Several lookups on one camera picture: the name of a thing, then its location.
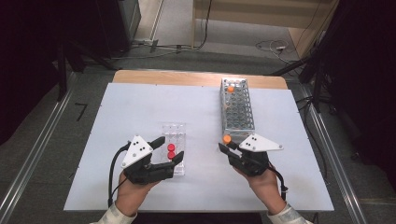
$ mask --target black stand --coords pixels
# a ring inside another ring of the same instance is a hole
[[[86,49],[84,46],[80,45],[78,42],[62,39],[58,44],[58,72],[59,72],[59,95],[58,102],[64,98],[64,95],[67,92],[67,80],[66,80],[66,59],[69,61],[70,66],[75,72],[83,72],[85,68],[85,63],[81,59],[81,54],[84,54],[92,59],[94,59],[97,63],[101,64],[105,68],[109,70],[120,70],[121,68],[116,68],[112,64],[106,62],[101,57],[97,56],[89,49]]]
[[[323,36],[323,39],[319,42],[317,46],[315,46],[310,55],[302,58],[300,61],[291,63],[290,65],[270,74],[269,76],[282,76],[289,71],[298,68],[305,64],[305,67],[302,73],[299,75],[299,80],[301,83],[309,82],[314,75],[316,75],[315,85],[314,85],[314,93],[313,97],[313,105],[318,113],[320,113],[318,104],[319,104],[319,95],[320,95],[320,88],[322,86],[322,82],[324,79],[324,58],[325,52],[330,49],[330,45],[332,43],[332,38],[335,35],[338,27],[340,26],[341,22],[345,20],[345,17],[349,13],[349,11],[353,8],[354,3],[356,0],[353,1],[351,4],[343,4],[340,6],[343,1],[340,1],[337,9],[334,11],[334,16],[332,18],[332,22],[329,26],[329,29],[326,32],[326,35]]]

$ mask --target white sleeve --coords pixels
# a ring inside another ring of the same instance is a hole
[[[98,222],[92,224],[131,224],[137,217],[127,217],[113,203]]]
[[[267,213],[273,224],[312,224],[305,220],[294,208],[286,204],[285,208],[278,214],[270,216]]]

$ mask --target human hand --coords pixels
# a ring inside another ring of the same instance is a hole
[[[123,172],[120,174],[119,183],[126,179]],[[140,205],[145,201],[146,196],[152,187],[160,183],[149,183],[147,185],[136,185],[126,180],[120,185],[117,193],[116,206],[127,217],[134,217]]]
[[[278,214],[285,208],[286,202],[279,194],[274,172],[267,169],[262,175],[247,176],[237,168],[234,167],[234,169],[247,180],[253,192],[265,204],[270,214]]]

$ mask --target aluminum frame rail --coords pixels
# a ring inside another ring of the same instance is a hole
[[[305,85],[302,86],[302,91],[304,97],[308,97],[312,95],[309,88],[307,88]],[[324,151],[327,155],[330,166],[332,167],[338,186],[343,194],[346,207],[353,220],[353,223],[355,224],[368,223],[361,209],[361,204],[359,203],[359,199],[355,194],[355,190],[353,189],[349,181],[349,178],[347,177],[347,172],[345,171],[343,164],[338,158],[337,151],[334,148],[332,139],[330,138],[330,135],[326,129],[321,114],[317,113],[313,106],[311,106],[309,109],[312,120],[314,121],[315,127],[318,131]]]
[[[61,102],[56,103],[49,116],[49,119],[47,120],[43,130],[35,141],[35,144],[33,145],[28,157],[23,163],[15,179],[8,187],[8,190],[5,194],[6,196],[4,197],[0,206],[1,224],[8,223],[9,218],[11,217],[12,212],[14,211],[14,208],[18,203],[18,200],[22,196],[23,191],[26,188],[33,171],[35,170],[35,167],[37,166],[47,146],[48,141],[50,140],[50,137],[52,136],[52,133],[55,130],[58,121],[67,106],[67,103],[69,102],[70,96],[74,91],[74,87],[77,81],[77,75],[72,72],[68,79],[68,92],[66,93]]]

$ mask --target wooden table edge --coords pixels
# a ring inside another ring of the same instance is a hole
[[[246,78],[250,88],[288,89],[283,77],[166,70],[120,70],[114,75],[113,83],[219,87],[224,77]]]

